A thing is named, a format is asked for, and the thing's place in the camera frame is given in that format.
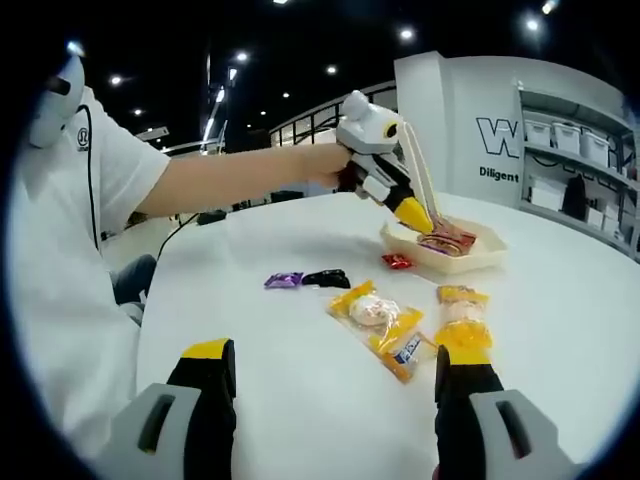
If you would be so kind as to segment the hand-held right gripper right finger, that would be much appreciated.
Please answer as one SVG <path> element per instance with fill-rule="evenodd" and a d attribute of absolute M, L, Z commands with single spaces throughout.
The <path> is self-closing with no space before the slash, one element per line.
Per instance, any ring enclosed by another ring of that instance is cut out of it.
<path fill-rule="evenodd" d="M 436 479 L 574 479 L 581 466 L 559 445 L 556 425 L 488 360 L 438 349 L 434 388 Z"/>

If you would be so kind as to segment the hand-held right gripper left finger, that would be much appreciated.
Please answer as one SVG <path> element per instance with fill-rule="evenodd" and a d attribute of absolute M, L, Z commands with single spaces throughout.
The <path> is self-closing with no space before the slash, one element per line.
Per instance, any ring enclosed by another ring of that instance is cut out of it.
<path fill-rule="evenodd" d="M 115 418 L 108 479 L 230 479 L 236 429 L 234 342 L 194 344 L 165 383 L 148 386 Z"/>

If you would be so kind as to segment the person's left hand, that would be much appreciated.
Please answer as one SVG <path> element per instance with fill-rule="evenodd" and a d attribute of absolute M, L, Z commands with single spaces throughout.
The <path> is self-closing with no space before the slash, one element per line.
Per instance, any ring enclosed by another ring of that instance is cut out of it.
<path fill-rule="evenodd" d="M 299 154 L 297 176 L 302 182 L 316 183 L 325 188 L 338 186 L 339 174 L 346 168 L 350 151 L 338 143 L 303 145 Z"/>

